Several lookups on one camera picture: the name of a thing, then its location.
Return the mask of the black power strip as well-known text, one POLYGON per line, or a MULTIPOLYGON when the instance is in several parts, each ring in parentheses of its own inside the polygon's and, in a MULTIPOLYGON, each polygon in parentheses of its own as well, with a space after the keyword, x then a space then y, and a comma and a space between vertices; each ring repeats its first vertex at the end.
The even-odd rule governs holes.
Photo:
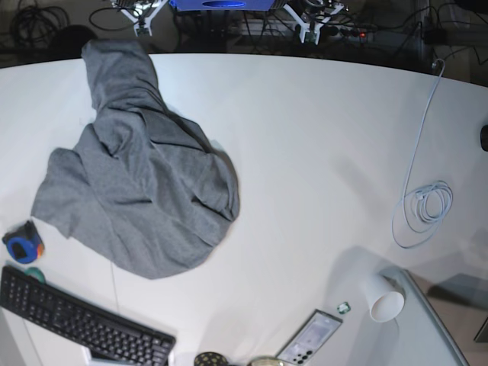
POLYGON ((335 24, 335 27, 338 29, 338 35, 341 37, 358 39, 361 41, 366 40, 377 33, 376 27, 356 27, 352 24, 335 24))

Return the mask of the black computer keyboard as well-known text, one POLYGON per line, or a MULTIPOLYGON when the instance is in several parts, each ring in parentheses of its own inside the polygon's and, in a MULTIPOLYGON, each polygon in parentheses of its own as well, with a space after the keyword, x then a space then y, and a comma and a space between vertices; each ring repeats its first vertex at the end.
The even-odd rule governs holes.
POLYGON ((176 338, 91 305, 6 265, 1 307, 110 361, 167 365, 176 338))

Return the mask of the small green white packet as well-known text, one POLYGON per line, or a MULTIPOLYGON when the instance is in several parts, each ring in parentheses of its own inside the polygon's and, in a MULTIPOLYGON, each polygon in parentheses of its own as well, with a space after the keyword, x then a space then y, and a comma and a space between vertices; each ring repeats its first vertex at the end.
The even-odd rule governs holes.
POLYGON ((340 303, 336 307, 336 309, 339 312, 339 314, 344 315, 344 314, 346 314, 346 313, 348 313, 348 312, 351 311, 351 306, 350 306, 350 304, 347 301, 344 301, 344 302, 340 303))

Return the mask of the black gold dotted lid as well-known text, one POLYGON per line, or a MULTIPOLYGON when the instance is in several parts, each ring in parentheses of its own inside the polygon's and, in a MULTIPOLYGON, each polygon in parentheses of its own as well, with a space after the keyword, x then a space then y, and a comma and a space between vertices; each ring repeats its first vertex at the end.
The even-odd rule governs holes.
POLYGON ((228 366, 227 359, 216 352, 203 352, 194 359, 194 366, 228 366))

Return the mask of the smartphone with clear case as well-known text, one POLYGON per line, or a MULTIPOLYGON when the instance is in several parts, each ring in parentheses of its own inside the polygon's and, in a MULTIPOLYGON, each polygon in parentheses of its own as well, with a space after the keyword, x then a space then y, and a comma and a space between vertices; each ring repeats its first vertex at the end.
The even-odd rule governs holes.
POLYGON ((276 354, 276 358, 292 365, 305 365, 342 325, 336 316, 314 310, 312 315, 276 354))

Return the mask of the blue black tape measure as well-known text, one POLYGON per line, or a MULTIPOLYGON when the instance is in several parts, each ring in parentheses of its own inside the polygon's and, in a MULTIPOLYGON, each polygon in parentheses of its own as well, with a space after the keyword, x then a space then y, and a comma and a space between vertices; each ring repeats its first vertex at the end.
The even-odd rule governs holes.
POLYGON ((40 258, 45 250, 37 228, 28 220, 2 237, 8 254, 18 263, 27 265, 40 258))

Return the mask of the white paper cup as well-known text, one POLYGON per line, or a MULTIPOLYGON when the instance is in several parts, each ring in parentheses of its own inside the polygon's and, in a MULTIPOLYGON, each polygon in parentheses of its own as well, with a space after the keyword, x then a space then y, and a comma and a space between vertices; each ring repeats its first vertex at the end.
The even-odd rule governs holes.
POLYGON ((405 297, 382 275, 373 274, 361 283, 361 291, 373 321, 386 323, 403 310, 405 297))

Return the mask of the green tape roll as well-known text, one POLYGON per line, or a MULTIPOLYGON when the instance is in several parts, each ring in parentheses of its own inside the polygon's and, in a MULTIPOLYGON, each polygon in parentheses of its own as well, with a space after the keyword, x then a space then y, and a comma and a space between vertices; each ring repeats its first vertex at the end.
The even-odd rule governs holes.
POLYGON ((24 273, 28 276, 31 277, 37 281, 39 281, 41 284, 46 283, 46 278, 43 274, 43 272, 36 267, 30 267, 24 271, 24 273))

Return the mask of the round metal tin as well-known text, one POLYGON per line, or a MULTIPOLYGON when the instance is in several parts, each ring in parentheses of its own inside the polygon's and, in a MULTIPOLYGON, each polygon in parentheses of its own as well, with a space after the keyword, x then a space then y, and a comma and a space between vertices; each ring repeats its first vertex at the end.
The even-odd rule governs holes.
POLYGON ((258 356, 253 358, 247 366, 284 366, 283 361, 271 356, 258 356))

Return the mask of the grey laptop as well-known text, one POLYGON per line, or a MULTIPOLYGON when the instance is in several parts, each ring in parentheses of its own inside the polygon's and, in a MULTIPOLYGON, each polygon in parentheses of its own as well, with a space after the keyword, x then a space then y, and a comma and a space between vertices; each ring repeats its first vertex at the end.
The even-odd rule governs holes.
POLYGON ((381 274, 403 292, 400 314, 380 325, 373 346, 375 365, 486 365, 487 344, 475 342, 485 310, 430 296, 430 283, 390 267, 381 274))

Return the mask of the blue box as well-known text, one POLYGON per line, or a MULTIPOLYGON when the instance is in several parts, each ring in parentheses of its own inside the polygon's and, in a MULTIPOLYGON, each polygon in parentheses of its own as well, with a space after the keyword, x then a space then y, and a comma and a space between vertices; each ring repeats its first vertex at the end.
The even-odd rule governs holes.
POLYGON ((250 10, 267 11, 274 4, 273 0, 175 0, 172 4, 179 11, 203 10, 250 10))

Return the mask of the grey t-shirt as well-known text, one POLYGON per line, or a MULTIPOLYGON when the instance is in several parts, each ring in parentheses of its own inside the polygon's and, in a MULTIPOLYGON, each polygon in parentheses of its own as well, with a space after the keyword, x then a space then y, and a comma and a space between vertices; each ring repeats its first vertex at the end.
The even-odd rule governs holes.
POLYGON ((136 41, 91 40, 82 58, 96 118, 50 154, 33 217, 143 278, 196 268, 239 215, 231 161, 167 108, 136 41))

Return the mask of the black round object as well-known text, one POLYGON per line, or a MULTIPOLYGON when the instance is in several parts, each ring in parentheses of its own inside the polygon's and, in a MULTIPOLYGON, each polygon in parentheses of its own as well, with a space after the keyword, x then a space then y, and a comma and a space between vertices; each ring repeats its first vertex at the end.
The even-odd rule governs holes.
POLYGON ((483 151, 488 152, 488 125, 485 125, 481 128, 480 146, 483 151))

